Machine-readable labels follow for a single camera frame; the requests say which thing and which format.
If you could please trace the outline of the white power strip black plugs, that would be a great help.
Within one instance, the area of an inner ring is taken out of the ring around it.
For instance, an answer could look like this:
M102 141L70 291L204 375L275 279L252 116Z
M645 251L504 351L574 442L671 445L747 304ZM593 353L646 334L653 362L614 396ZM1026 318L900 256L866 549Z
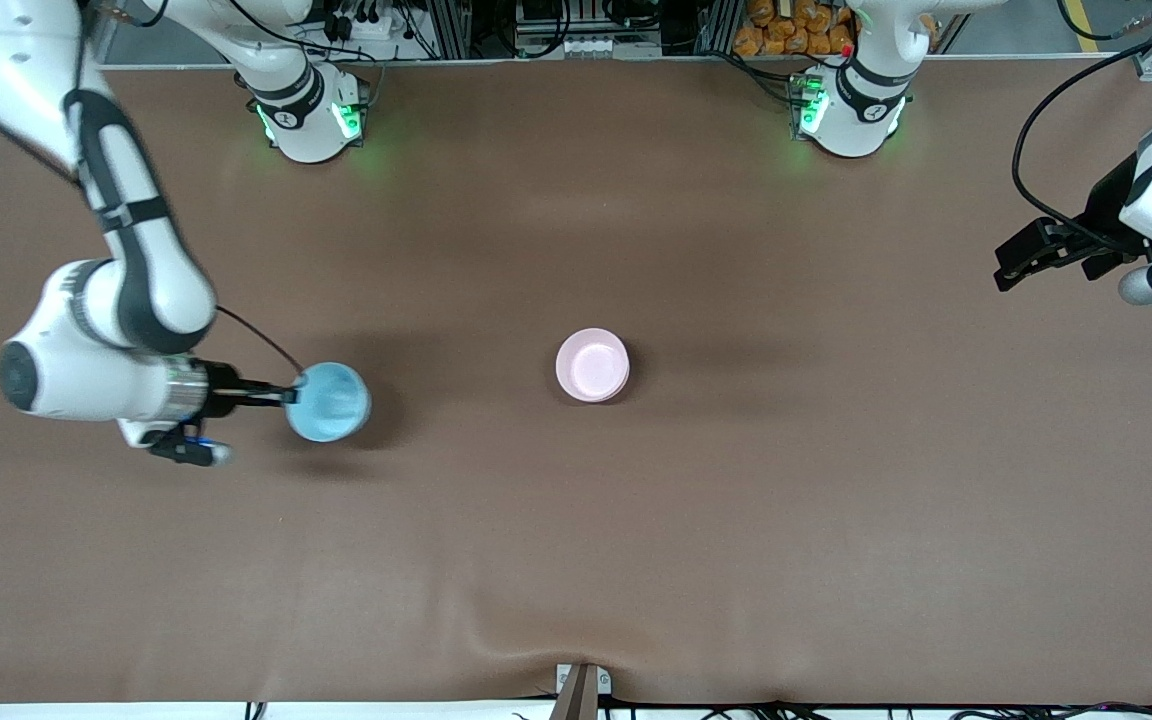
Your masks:
M321 0L323 31L334 41L388 41L401 32L392 0Z

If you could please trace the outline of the metal table edge bracket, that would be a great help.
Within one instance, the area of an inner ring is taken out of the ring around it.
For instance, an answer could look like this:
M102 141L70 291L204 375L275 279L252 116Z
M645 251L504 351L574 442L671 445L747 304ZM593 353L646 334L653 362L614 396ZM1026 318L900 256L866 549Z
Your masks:
M550 711L550 720L605 720L600 702L611 696L611 673L602 666L558 665L556 702Z

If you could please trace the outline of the orange packages pile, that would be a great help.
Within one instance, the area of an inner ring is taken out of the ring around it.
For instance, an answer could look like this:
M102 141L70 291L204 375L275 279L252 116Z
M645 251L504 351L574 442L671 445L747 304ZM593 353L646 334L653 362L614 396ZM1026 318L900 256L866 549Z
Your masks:
M732 53L738 56L842 56L858 17L844 0L745 0Z

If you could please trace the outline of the blue bowl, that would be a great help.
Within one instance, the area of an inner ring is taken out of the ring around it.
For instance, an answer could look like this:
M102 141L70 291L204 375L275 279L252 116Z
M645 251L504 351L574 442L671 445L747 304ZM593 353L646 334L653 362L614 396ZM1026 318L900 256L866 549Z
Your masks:
M293 432L316 444L353 435L370 418L370 389L355 369L342 363L306 366L285 401L285 419Z

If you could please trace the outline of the brown table cover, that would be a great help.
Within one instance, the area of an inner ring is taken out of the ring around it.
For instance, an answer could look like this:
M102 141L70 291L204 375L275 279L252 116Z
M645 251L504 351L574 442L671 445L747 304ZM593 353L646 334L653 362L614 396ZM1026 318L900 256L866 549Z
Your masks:
M109 73L225 306L365 378L223 468L0 395L0 702L1152 705L1152 306L996 291L1011 143L1075 61L924 65L838 160L717 61L391 70L270 149L227 71ZM0 136L0 344L104 251ZM558 386L602 328L626 387Z

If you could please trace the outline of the aluminium frame post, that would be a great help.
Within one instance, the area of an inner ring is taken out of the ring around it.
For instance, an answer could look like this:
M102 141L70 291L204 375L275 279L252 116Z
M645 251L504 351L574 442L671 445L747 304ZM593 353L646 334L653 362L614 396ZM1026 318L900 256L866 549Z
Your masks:
M439 58L445 61L467 60L473 0L426 0L426 3Z
M735 35L745 22L746 0L698 0L698 36L696 54L718 51L732 53Z

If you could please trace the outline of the pink bowl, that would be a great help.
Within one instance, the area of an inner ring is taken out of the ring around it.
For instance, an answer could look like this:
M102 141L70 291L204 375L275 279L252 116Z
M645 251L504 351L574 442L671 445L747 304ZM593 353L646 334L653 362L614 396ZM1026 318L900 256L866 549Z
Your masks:
M558 348L558 386L573 400L600 404L620 393L630 377L626 342L602 328L576 331Z

